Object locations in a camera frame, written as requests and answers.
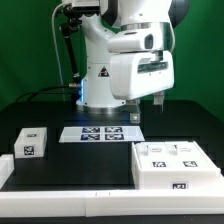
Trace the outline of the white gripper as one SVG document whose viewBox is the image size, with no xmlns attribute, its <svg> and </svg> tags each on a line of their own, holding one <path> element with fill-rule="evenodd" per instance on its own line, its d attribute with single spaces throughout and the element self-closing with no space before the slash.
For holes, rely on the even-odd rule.
<svg viewBox="0 0 224 224">
<path fill-rule="evenodd" d="M 108 41 L 110 88 L 115 99 L 130 102 L 130 121 L 140 123 L 139 101 L 155 94 L 156 113 L 163 112 L 164 93 L 174 85 L 171 42 L 173 30 L 169 22 L 133 24 Z"/>
</svg>

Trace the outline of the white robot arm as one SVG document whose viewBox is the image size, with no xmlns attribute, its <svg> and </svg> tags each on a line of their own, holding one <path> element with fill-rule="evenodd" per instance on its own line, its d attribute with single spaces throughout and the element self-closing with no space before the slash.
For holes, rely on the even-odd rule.
<svg viewBox="0 0 224 224">
<path fill-rule="evenodd" d="M 163 109 L 164 92 L 174 85 L 174 28 L 190 0 L 62 0 L 68 22 L 62 28 L 71 61 L 70 35 L 82 29 L 87 72 L 73 67 L 77 108 L 94 114 L 128 111 L 140 122 L 139 99 L 154 96 Z"/>
</svg>

